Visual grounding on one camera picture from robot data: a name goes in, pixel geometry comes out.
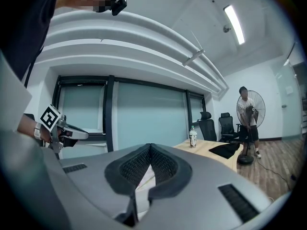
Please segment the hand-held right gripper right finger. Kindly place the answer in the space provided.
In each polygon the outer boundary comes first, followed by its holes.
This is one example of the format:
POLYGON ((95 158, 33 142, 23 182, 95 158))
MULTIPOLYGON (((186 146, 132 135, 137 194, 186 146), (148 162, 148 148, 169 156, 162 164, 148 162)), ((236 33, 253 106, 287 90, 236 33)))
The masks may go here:
POLYGON ((143 217, 145 230, 232 230, 243 224, 218 189, 231 184, 258 211, 271 201, 252 182, 214 159, 165 145, 192 168, 188 185, 175 197, 152 202, 143 217))

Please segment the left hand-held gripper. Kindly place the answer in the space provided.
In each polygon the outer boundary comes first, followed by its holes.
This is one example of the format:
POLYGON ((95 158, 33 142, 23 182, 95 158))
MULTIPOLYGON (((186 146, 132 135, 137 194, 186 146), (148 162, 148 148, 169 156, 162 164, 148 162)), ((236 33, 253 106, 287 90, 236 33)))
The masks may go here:
POLYGON ((86 131, 67 124, 66 116, 51 104, 41 115, 40 121, 50 133, 49 146, 56 154, 59 154, 62 148, 73 147, 78 139, 88 139, 89 137, 86 131))

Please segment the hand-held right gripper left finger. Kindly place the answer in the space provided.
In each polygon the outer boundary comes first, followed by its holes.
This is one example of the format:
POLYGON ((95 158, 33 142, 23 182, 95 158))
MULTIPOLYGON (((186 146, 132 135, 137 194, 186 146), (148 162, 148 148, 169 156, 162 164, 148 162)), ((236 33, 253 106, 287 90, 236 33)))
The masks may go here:
POLYGON ((104 214, 133 226, 149 210, 152 187, 149 153, 140 146, 114 152, 63 159, 61 165, 80 192, 104 214))

